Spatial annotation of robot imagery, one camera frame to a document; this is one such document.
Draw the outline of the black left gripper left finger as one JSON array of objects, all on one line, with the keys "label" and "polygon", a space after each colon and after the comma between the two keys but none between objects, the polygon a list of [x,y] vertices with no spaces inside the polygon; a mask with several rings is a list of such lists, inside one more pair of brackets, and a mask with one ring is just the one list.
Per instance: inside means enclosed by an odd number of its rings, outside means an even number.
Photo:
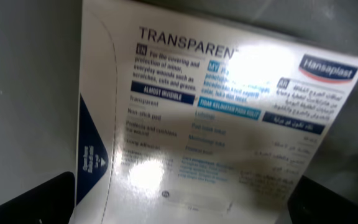
[{"label": "black left gripper left finger", "polygon": [[75,175],[64,172],[0,205],[0,223],[69,223],[74,207]]}]

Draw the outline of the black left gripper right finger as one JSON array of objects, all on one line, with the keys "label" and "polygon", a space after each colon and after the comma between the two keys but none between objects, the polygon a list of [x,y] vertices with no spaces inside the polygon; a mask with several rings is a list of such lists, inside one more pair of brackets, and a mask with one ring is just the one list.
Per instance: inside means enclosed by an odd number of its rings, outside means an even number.
[{"label": "black left gripper right finger", "polygon": [[358,224],[358,206],[303,176],[287,202],[291,221],[299,224]]}]

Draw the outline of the white Hansaplast plaster box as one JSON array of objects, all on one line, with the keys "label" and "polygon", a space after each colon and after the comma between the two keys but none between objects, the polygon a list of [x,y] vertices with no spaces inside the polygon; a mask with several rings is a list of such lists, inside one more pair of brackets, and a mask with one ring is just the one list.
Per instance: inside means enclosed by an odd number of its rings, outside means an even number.
[{"label": "white Hansaplast plaster box", "polygon": [[358,57],[135,1],[84,1],[75,223],[275,223]]}]

